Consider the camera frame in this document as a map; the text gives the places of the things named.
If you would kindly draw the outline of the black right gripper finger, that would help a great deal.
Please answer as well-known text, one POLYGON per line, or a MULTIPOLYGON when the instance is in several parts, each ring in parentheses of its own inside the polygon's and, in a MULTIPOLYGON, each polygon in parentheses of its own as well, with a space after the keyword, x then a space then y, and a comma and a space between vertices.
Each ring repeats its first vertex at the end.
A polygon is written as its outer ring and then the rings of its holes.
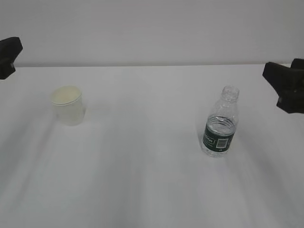
POLYGON ((288 114, 304 112, 304 60, 295 58, 290 67, 267 62, 264 79, 278 95, 276 106, 288 114))

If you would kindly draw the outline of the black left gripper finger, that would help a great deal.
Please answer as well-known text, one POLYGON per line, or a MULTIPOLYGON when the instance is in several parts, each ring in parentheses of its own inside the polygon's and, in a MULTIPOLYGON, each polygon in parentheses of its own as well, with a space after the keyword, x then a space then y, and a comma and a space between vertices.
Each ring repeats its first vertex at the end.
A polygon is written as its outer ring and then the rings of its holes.
POLYGON ((16 69, 14 62, 23 50, 19 37, 10 37, 0 41, 0 80, 7 79, 16 69))

